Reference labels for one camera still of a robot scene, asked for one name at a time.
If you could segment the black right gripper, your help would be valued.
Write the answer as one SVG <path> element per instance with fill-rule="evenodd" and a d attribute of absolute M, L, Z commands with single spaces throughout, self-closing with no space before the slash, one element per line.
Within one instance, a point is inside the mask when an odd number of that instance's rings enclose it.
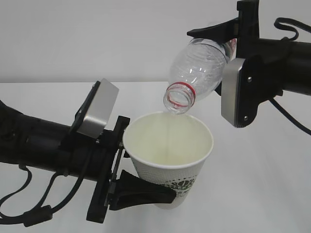
<path fill-rule="evenodd" d="M 250 58 L 259 50 L 259 0 L 239 0 L 238 19 L 206 28 L 193 29 L 187 36 L 224 44 L 237 38 L 236 56 Z"/>

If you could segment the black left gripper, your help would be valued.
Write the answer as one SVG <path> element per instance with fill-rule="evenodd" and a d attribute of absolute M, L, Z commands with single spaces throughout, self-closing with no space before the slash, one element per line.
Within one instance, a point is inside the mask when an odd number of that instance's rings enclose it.
<path fill-rule="evenodd" d="M 108 193 L 113 181 L 115 158 L 122 154 L 120 145 L 125 128 L 130 118 L 118 116 L 113 130 L 104 130 L 96 139 L 83 136 L 70 130 L 67 125 L 60 125 L 62 130 L 60 150 L 68 153 L 61 156 L 69 175 L 77 180 L 67 196 L 58 204 L 58 210 L 64 208 L 77 193 L 84 179 L 95 181 L 86 220 L 103 223 L 108 209 Z M 121 172 L 120 178 L 112 186 L 109 209 L 112 211 L 144 204 L 171 204 L 176 192 L 168 187 L 138 178 L 127 171 Z"/>

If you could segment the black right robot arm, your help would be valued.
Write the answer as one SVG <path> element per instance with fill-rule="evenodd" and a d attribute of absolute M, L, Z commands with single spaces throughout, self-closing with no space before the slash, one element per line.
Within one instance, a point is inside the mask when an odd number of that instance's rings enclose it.
<path fill-rule="evenodd" d="M 311 45 L 296 36 L 260 38 L 257 0 L 240 0 L 237 10 L 237 18 L 187 34 L 218 43 L 237 40 L 236 57 L 224 67 L 219 91 L 222 117 L 243 128 L 254 121 L 262 102 L 283 91 L 311 93 Z"/>

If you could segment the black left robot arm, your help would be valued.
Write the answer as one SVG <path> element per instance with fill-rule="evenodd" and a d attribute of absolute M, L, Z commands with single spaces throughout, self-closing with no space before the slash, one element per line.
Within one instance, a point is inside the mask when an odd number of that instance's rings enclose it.
<path fill-rule="evenodd" d="M 40 201 L 19 216 L 1 214 L 2 225 L 33 226 L 52 219 L 65 207 L 80 188 L 82 181 L 96 186 L 87 211 L 87 221 L 103 223 L 108 210 L 132 206 L 172 203 L 176 192 L 168 187 L 142 180 L 127 171 L 119 171 L 122 157 L 127 157 L 122 136 L 129 118 L 119 116 L 113 130 L 104 130 L 98 139 L 75 132 L 71 127 L 0 106 L 0 160 L 18 165 L 27 173 L 25 184 L 32 179 L 31 167 L 53 172 L 50 183 L 58 176 L 75 176 L 69 194 L 56 206 L 45 204 L 46 189 Z"/>

